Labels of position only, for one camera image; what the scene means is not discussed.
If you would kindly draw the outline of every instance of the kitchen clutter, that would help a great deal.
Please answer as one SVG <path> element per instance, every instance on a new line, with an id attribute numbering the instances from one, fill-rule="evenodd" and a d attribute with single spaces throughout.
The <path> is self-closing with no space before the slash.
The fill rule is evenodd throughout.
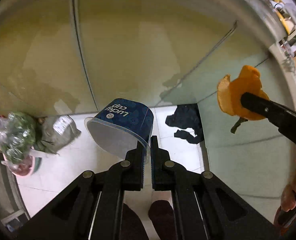
<path id="1" fill-rule="evenodd" d="M 56 154 L 80 134 L 67 115 L 34 118 L 22 112 L 11 112 L 8 118 L 0 117 L 2 164 L 17 176 L 30 175 L 37 171 L 41 161 L 29 155 L 31 149 Z"/>

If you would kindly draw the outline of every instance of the blue cup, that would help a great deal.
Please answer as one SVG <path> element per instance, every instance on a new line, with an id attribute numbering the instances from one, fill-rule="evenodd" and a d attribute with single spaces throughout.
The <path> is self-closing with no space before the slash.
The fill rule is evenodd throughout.
<path id="1" fill-rule="evenodd" d="M 125 159 L 139 141 L 150 155 L 153 113 L 142 103 L 117 98 L 87 122 L 94 141 L 103 150 Z"/>

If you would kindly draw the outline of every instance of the black cloth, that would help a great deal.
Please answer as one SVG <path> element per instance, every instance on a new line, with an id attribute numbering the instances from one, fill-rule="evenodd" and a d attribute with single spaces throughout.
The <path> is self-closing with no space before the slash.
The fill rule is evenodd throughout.
<path id="1" fill-rule="evenodd" d="M 168 201 L 157 200 L 152 203 L 148 216 L 160 240 L 177 239 L 173 209 Z M 120 239 L 149 240 L 140 218 L 126 204 L 123 205 Z"/>
<path id="2" fill-rule="evenodd" d="M 177 130 L 174 136 L 187 140 L 188 143 L 198 144 L 204 140 L 201 118 L 197 104 L 178 105 L 173 115 L 169 115 L 165 121 L 170 127 L 178 127 L 181 129 L 192 128 L 195 131 L 195 137 L 190 133 Z"/>

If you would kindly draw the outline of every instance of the white circular logo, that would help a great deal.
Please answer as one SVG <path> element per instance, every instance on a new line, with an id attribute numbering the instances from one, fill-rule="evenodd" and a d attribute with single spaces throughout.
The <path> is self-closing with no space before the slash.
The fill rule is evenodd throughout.
<path id="1" fill-rule="evenodd" d="M 108 118 L 108 119 L 111 119 L 111 118 L 113 118 L 115 115 L 114 114 L 107 114 L 106 115 L 106 117 Z"/>

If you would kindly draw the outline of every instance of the black tongs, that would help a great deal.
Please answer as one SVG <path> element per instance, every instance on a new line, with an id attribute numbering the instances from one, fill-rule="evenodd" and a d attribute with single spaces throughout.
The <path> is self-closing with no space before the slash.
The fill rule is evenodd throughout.
<path id="1" fill-rule="evenodd" d="M 296 144 L 295 111 L 251 93 L 244 93 L 241 96 L 241 104 L 244 108 L 266 117 L 270 123 L 279 128 L 278 131 L 281 134 Z M 282 211 L 278 217 L 278 223 L 286 228 L 293 222 L 294 219 L 296 219 L 296 207 L 288 212 Z"/>

